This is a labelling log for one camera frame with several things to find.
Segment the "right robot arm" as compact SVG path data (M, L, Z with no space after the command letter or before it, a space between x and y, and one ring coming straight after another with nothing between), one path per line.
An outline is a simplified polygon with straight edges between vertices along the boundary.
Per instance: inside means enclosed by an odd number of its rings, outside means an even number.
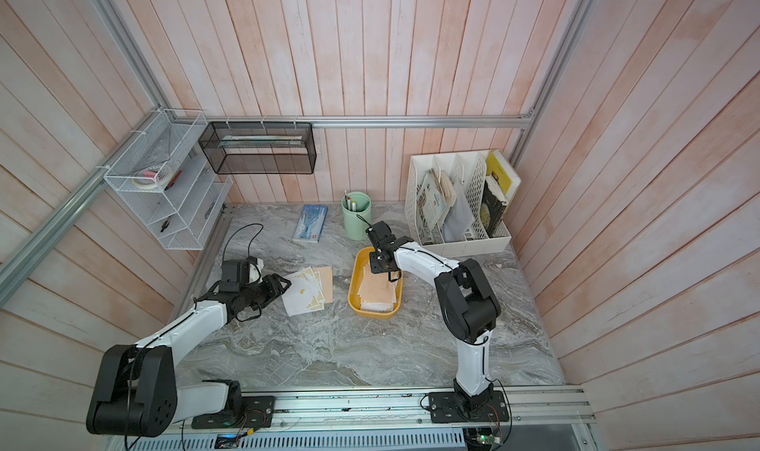
M474 259L447 259L409 236L397 237L384 221L365 233L374 248L369 255L374 274L395 281L408 273L435 288L443 321L457 345L454 403L465 413L485 407L494 397L489 355L501 305L481 265Z

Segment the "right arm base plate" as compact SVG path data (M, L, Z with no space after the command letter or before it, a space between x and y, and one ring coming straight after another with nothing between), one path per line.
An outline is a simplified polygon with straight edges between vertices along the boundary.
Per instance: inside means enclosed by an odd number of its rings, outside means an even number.
M502 392L485 390L476 397L459 392L434 392L427 395L433 423L510 421L507 400Z

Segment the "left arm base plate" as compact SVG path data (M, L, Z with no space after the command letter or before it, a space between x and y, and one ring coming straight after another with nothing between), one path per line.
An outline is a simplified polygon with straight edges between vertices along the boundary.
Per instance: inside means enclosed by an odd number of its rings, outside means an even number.
M223 411L199 415L192 419L192 429L249 429L271 427L274 396L251 396L234 399Z

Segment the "yellow plastic storage box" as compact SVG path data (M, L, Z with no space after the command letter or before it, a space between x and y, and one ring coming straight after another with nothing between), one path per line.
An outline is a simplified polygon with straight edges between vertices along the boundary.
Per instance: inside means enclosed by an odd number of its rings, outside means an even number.
M352 272L351 282L350 282L350 292L348 293L348 301L350 302L350 307L353 309L353 311L358 315L362 316L363 318L374 318L374 320L389 320L389 318L392 318L396 312L398 312L401 302L402 302L402 290L403 290L403 283L404 280L402 279L401 273L392 273L391 276L388 276L388 281L395 284L395 291L396 291L396 306L392 312L385 312L385 314L378 314L378 312L366 312L365 310L360 310L360 301L358 296L358 290L359 286L362 281L362 269L365 265L369 264L369 254L373 252L374 249L372 247L366 247L359 251L358 255L356 255L356 259L354 261L354 269Z

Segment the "white paper yellow pattern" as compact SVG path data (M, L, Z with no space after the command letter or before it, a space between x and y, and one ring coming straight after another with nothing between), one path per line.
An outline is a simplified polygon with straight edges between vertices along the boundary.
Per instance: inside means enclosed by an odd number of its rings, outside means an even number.
M285 310L289 316L298 316L310 310L310 306L318 306L318 289L310 274L293 273L285 277L290 286L282 295Z

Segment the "pink lined paper sheet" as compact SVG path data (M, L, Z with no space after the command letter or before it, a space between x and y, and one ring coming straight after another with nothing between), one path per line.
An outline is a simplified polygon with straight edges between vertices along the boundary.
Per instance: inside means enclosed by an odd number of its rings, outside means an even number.
M325 303L331 304L334 301L334 275L332 267L317 267L313 271L321 282Z

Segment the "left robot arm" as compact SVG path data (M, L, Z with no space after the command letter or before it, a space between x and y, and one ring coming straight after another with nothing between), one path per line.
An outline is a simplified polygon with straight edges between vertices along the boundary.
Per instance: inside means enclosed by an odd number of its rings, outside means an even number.
M222 273L174 322L104 353L85 421L89 433L157 437L180 421L200 428L245 426L253 413L266 412L263 405L251 406L237 381L176 383L176 366L207 336L238 320L247 308L259 318L292 285L280 275L262 274L261 262L253 257L224 262Z

